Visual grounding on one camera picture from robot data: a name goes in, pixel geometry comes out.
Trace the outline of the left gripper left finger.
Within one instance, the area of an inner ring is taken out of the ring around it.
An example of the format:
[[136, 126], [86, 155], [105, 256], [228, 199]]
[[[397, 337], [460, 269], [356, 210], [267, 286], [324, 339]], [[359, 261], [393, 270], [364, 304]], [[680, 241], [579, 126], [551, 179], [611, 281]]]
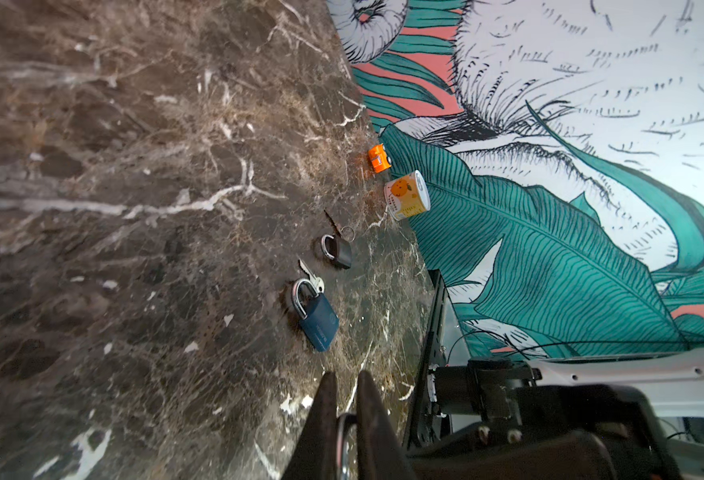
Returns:
[[326, 372], [282, 479], [335, 479], [337, 377]]

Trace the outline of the dark grey padlock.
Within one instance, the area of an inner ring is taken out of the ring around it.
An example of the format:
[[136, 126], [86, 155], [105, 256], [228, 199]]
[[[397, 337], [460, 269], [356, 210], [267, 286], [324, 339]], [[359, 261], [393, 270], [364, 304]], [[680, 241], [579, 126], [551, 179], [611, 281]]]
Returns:
[[344, 412], [336, 422], [335, 475], [337, 480], [349, 479], [349, 434], [357, 424], [357, 416]]
[[324, 214], [327, 217], [333, 232], [324, 234], [320, 239], [320, 247], [325, 258], [339, 269], [350, 269], [354, 262], [352, 251], [352, 242], [355, 239], [356, 232], [350, 225], [340, 225], [325, 209]]

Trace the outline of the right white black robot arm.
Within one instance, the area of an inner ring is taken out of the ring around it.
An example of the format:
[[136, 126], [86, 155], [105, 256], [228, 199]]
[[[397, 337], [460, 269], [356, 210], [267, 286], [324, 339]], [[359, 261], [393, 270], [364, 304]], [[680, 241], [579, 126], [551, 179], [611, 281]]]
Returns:
[[704, 479], [704, 348], [424, 363], [404, 447], [421, 479]]

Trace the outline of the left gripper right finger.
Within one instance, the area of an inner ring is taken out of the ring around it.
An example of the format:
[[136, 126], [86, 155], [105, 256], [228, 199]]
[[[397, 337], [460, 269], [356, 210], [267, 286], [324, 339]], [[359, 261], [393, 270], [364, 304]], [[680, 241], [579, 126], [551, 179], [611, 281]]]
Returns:
[[416, 479], [369, 371], [357, 380], [357, 452], [360, 479]]

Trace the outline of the blue padlock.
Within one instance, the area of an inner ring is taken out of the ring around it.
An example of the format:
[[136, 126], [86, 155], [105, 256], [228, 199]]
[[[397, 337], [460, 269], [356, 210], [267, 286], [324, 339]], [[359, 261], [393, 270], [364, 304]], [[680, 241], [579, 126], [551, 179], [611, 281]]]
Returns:
[[324, 280], [301, 258], [298, 264], [306, 277], [292, 285], [292, 306], [299, 317], [299, 326], [312, 346], [318, 352], [327, 352], [336, 337], [340, 320], [325, 295]]

